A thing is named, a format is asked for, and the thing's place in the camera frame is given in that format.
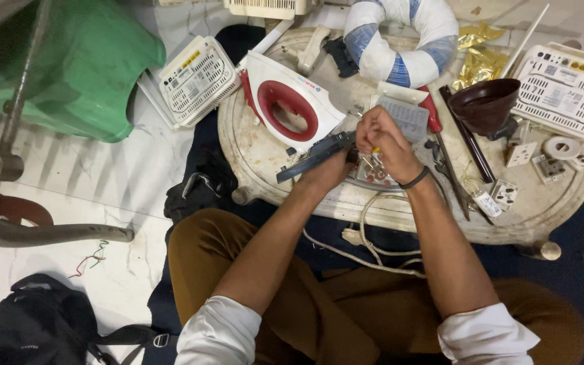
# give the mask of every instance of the screwdriver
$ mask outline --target screwdriver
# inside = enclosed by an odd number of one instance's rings
[[[443,139],[441,137],[443,126],[439,121],[439,113],[436,111],[436,106],[434,105],[434,100],[432,100],[430,89],[428,89],[427,86],[423,86],[419,87],[418,90],[427,93],[425,100],[418,104],[418,106],[426,108],[430,112],[430,116],[427,119],[427,126],[430,128],[430,132],[432,132],[433,135],[436,135],[436,140],[441,146],[441,151],[443,152],[445,166],[448,168],[450,180],[457,181],[456,174],[454,173],[454,167],[452,167],[452,162],[450,161],[450,155],[448,155],[448,150],[445,149],[445,144],[443,143]],[[454,196],[456,196],[456,200],[459,203],[461,210],[463,211],[463,216],[465,216],[467,221],[470,221],[470,211],[468,210],[468,204],[464,198],[464,194],[466,194],[466,192],[461,191],[460,186],[454,183],[452,184],[452,190],[454,191]]]

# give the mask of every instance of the bag strap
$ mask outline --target bag strap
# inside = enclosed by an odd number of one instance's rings
[[[88,344],[88,350],[106,365],[119,365],[111,355],[101,352],[96,345],[139,345],[130,352],[120,365],[130,365],[143,348],[149,346],[166,347],[177,345],[178,335],[159,333],[146,325],[127,325],[107,336],[95,336]]]

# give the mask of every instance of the red screwdriver handle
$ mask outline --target red screwdriver handle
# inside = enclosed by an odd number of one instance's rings
[[[439,113],[436,111],[436,106],[434,106],[434,100],[432,100],[430,89],[428,89],[427,86],[423,86],[419,87],[418,90],[427,93],[427,97],[425,98],[425,100],[423,100],[422,103],[418,104],[418,106],[426,108],[428,111],[430,111],[430,116],[427,119],[427,125],[430,127],[430,132],[432,132],[432,134],[441,132],[443,130],[443,126],[439,121]]]

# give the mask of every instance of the brown trousers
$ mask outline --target brown trousers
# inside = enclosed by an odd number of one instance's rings
[[[217,209],[198,211],[174,228],[168,257],[182,324],[204,304],[256,231]],[[511,315],[541,338],[529,351],[535,364],[580,363],[584,321],[568,303],[522,280],[495,280],[494,285]],[[440,323],[424,279],[359,268],[320,283],[305,262],[293,257],[263,315],[255,362],[291,363],[290,346],[318,364],[339,365],[374,364],[381,351],[395,357],[438,353]]]

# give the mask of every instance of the white shirt sleeve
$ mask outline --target white shirt sleeve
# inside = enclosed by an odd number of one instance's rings
[[[209,298],[186,322],[175,365],[252,364],[261,317],[231,298]]]
[[[182,329],[175,365],[252,364],[261,320],[230,298],[211,297]],[[533,365],[526,352],[540,341],[502,303],[448,317],[438,337],[457,365]]]
[[[526,354],[540,338],[503,303],[448,317],[438,328],[441,350],[460,365],[533,365]]]

